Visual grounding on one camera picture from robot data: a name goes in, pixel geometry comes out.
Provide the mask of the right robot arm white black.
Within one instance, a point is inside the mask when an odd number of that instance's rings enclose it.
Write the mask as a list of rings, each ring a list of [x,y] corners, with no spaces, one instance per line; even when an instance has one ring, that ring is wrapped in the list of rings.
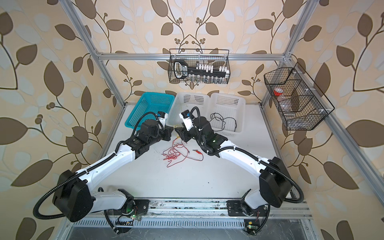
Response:
[[[240,209],[244,215],[252,216],[261,206],[279,208],[284,202],[304,201],[303,190],[291,178],[281,159],[263,158],[239,148],[216,133],[198,107],[181,112],[179,117],[183,123],[176,132],[184,142],[193,139],[207,155],[228,160],[258,179],[258,187],[248,190],[241,198]]]

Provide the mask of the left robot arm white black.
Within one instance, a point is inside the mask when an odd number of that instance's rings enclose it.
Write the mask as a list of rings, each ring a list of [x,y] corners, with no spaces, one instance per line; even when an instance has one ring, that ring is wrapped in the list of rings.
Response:
[[[146,153],[150,146],[160,141],[170,141],[174,129],[166,126],[168,114],[151,114],[154,119],[138,121],[137,125],[141,128],[134,129],[127,140],[118,142],[109,155],[75,173],[70,170],[63,172],[58,184],[35,204],[34,217],[40,220],[66,217],[74,223],[89,213],[121,209],[133,200],[133,196],[124,189],[95,192],[95,188],[112,173]]]

